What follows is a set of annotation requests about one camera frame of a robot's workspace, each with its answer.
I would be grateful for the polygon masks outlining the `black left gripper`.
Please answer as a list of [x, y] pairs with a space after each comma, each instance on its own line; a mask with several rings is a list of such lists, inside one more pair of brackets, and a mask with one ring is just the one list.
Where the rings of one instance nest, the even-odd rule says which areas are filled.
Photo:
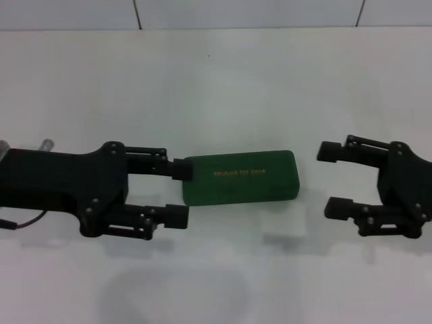
[[83, 236], [105, 233], [105, 214], [125, 202], [126, 148], [106, 142], [86, 154], [12, 148], [1, 160], [1, 206], [68, 213]]

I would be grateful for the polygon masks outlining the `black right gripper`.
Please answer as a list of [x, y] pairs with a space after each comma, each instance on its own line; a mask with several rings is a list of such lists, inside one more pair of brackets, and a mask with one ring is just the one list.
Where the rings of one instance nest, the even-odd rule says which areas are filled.
[[331, 197], [328, 219], [352, 218], [358, 234], [405, 236], [417, 239], [431, 221], [431, 162], [416, 155], [403, 142], [390, 144], [348, 135], [344, 144], [323, 141], [317, 154], [324, 162], [386, 162], [379, 170], [377, 188], [383, 205], [364, 205]]

